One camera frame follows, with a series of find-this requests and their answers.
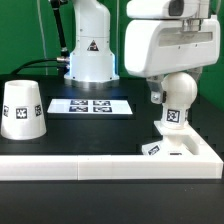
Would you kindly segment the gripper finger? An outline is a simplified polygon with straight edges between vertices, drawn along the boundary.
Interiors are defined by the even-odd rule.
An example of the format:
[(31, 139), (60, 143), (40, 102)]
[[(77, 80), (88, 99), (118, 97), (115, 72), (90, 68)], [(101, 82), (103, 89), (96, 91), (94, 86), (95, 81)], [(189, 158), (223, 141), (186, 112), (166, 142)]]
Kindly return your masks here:
[(189, 74), (192, 76), (192, 78), (198, 82), (201, 75), (202, 75), (202, 71), (203, 71), (203, 68), (202, 67), (197, 67), (197, 68), (193, 68), (193, 69), (190, 69), (189, 70)]
[(151, 101), (154, 104), (162, 104), (164, 102), (165, 92), (162, 87), (163, 80), (163, 75), (151, 76), (146, 79), (151, 91)]

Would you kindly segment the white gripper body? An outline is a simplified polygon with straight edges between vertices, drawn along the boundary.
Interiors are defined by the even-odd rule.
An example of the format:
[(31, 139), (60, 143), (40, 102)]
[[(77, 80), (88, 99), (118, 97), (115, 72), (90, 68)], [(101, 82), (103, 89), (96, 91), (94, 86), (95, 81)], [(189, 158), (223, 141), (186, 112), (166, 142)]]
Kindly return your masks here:
[(215, 64), (220, 25), (205, 19), (199, 31), (183, 31), (180, 20), (132, 20), (125, 34), (125, 68), (150, 77)]

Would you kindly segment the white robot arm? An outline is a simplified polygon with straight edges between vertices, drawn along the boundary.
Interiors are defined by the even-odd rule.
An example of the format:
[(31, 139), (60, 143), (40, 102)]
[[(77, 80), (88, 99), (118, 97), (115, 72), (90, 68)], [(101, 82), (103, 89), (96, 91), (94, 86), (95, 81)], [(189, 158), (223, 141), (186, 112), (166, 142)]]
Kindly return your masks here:
[[(65, 80), (84, 87), (115, 81), (115, 57), (110, 50), (110, 13), (97, 0), (73, 0), (76, 46), (70, 53)], [(131, 19), (125, 33), (124, 64), (133, 76), (144, 77), (151, 100), (165, 100), (165, 74), (188, 70), (198, 78), (217, 62), (220, 24), (209, 13), (210, 0), (130, 0)]]

